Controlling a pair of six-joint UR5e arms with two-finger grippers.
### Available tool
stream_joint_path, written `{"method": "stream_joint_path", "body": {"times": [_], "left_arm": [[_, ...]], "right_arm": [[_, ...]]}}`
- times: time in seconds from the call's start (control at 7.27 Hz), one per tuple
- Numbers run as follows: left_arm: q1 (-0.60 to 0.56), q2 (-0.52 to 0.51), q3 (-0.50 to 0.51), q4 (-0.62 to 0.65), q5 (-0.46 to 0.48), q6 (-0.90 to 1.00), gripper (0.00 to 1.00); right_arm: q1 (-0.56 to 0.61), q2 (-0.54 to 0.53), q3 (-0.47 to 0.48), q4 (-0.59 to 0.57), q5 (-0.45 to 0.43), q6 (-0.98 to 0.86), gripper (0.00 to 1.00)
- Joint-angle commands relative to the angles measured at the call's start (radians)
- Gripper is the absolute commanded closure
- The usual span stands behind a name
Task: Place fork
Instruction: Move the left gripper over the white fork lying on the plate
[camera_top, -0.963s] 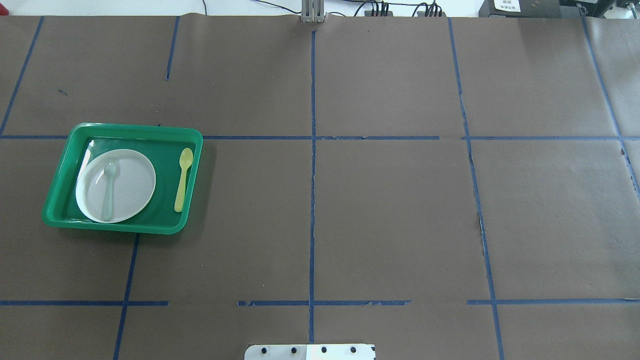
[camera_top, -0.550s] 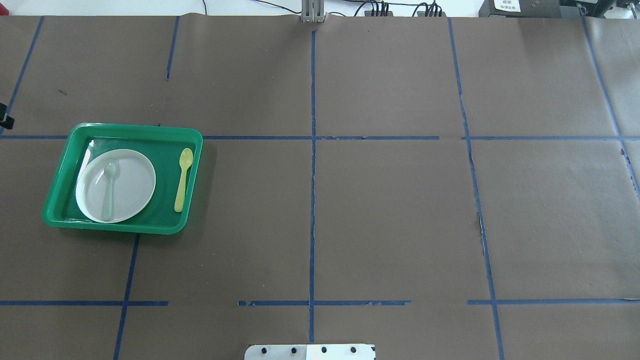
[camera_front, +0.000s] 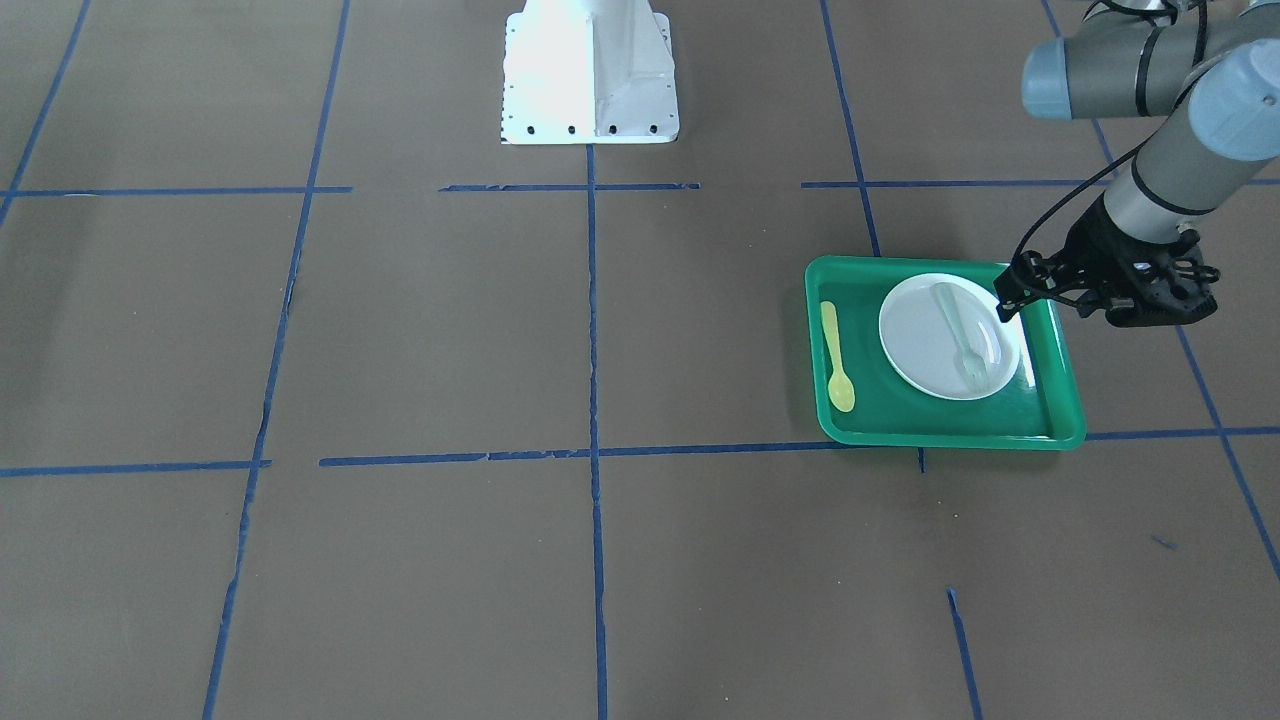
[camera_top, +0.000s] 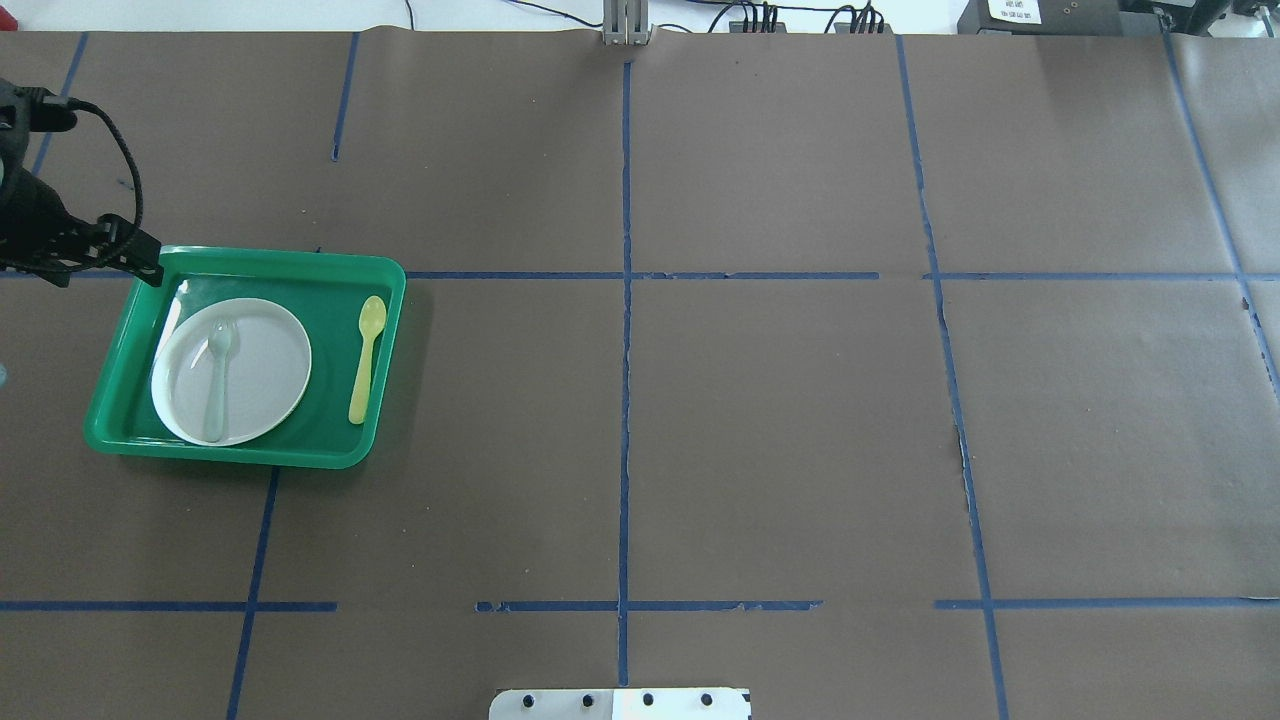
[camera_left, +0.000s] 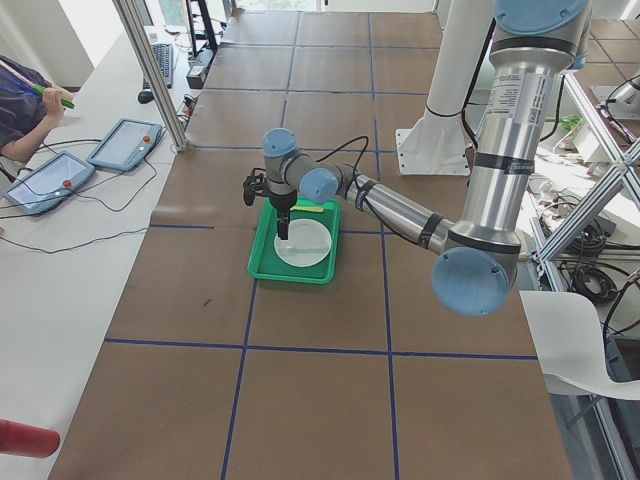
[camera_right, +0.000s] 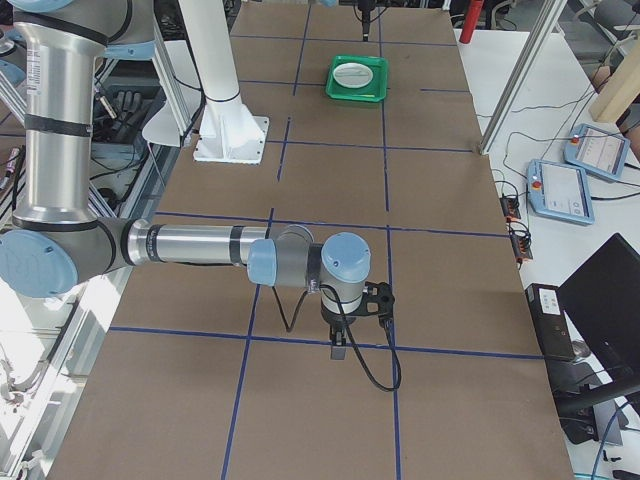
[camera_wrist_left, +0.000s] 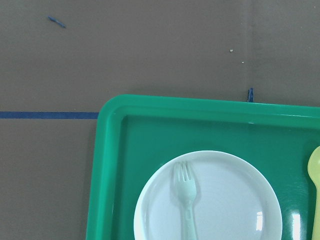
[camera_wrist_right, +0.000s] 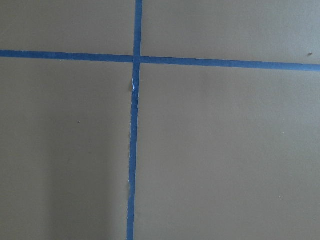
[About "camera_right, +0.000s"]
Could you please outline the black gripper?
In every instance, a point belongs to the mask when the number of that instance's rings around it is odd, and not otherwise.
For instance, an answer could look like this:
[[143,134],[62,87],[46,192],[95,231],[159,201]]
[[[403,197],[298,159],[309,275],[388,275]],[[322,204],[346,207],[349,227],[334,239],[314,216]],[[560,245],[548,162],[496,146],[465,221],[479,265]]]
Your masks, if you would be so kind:
[[321,305],[321,315],[323,320],[329,325],[329,339],[332,343],[330,348],[330,359],[342,361],[346,357],[346,327],[355,322],[356,316],[347,314],[346,319],[339,313],[332,312],[324,304]]
[[357,1],[357,18],[362,27],[362,40],[368,41],[370,34],[370,25],[372,20],[372,12],[375,10],[375,0],[358,0]]

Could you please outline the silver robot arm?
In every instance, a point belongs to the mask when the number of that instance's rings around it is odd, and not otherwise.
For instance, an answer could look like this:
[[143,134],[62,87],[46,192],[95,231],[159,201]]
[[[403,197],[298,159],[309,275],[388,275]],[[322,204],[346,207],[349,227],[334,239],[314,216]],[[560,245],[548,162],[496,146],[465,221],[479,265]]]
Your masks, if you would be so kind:
[[1,237],[1,276],[16,292],[53,297],[94,276],[147,262],[234,265],[258,285],[319,293],[331,355],[356,346],[351,324],[367,314],[368,244],[353,233],[322,243],[292,225],[160,225],[101,218],[89,208],[95,62],[155,52],[149,1],[17,1],[27,44],[25,198]]

